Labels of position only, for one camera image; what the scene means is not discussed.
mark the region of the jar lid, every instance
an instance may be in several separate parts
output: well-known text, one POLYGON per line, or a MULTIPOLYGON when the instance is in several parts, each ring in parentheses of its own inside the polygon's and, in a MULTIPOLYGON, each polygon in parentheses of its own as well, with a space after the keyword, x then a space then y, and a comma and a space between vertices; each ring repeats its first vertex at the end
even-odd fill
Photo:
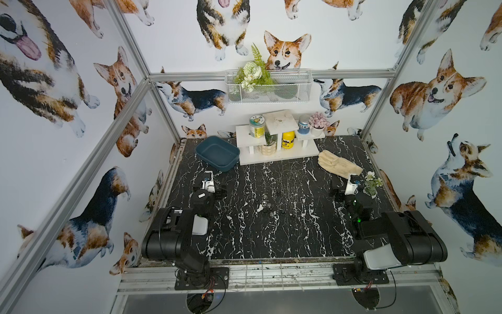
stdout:
POLYGON ((249 119, 249 124, 255 127, 259 127, 265 123, 265 118, 263 116, 252 116, 249 119))
POLYGON ((310 115, 309 114, 303 114, 298 119, 298 122, 308 123, 309 119, 310 119, 310 115))

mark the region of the corgi tongue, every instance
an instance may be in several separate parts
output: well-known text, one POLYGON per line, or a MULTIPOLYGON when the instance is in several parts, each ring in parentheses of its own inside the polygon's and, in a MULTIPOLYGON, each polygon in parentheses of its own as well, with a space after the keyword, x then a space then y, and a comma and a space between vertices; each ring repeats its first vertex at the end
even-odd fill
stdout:
POLYGON ((222 8, 226 8, 230 5, 230 0, 218 0, 218 3, 222 8))
POLYGON ((32 60, 38 60, 42 56, 42 52, 38 49, 37 44, 35 44, 27 35, 23 35, 16 41, 16 46, 25 54, 28 58, 32 60))

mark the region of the beige glove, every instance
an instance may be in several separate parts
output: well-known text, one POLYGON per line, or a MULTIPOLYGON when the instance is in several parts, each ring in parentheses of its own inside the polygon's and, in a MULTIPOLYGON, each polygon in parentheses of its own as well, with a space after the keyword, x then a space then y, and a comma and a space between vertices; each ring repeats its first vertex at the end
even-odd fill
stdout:
POLYGON ((319 166, 324 170, 348 179, 349 173, 360 175, 362 168, 345 158, 338 157, 330 151, 323 150, 319 153, 317 160, 319 166))

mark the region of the blue jar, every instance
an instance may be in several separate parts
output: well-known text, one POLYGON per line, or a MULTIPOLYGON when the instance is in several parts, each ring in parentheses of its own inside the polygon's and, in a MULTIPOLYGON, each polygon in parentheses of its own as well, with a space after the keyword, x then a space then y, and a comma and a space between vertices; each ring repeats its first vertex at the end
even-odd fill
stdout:
POLYGON ((300 134, 309 134, 310 128, 309 128, 309 118, 310 115, 301 115, 300 118, 298 119, 298 133, 300 134))

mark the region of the dark blue bin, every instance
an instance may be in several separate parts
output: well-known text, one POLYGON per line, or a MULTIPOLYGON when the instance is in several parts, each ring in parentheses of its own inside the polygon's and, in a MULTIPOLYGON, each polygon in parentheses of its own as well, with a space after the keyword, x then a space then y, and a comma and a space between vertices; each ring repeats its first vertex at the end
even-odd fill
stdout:
POLYGON ((195 152, 200 159, 214 168, 227 172, 239 160, 239 148, 217 136, 210 136, 197 145, 195 152))

